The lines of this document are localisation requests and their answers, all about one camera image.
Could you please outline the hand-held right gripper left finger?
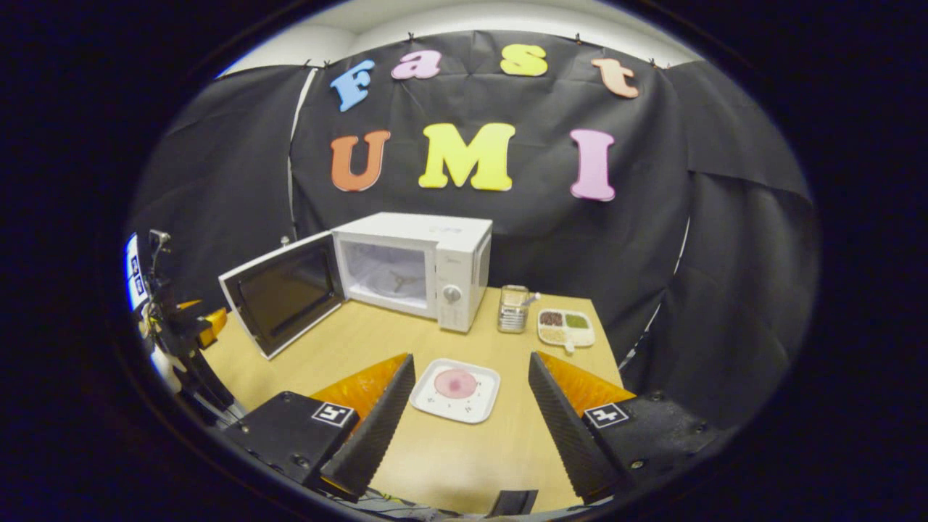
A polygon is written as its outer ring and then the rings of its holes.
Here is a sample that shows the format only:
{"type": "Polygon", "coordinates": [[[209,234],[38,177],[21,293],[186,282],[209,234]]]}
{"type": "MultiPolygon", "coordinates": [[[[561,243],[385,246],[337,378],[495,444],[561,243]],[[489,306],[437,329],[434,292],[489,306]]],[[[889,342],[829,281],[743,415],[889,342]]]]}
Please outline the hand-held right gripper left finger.
{"type": "Polygon", "coordinates": [[[300,486],[356,502],[384,460],[414,384],[414,357],[401,353],[311,396],[282,391],[225,437],[300,486]]]}

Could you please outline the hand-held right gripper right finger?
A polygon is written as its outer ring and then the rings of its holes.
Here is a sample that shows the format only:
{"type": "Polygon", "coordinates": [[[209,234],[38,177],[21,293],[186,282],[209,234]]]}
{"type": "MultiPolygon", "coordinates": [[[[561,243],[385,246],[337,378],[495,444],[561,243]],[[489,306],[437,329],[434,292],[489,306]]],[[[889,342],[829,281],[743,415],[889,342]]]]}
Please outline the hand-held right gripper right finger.
{"type": "Polygon", "coordinates": [[[706,459],[718,430],[663,392],[633,394],[531,353],[528,380],[574,492],[593,503],[651,492],[706,459]]]}

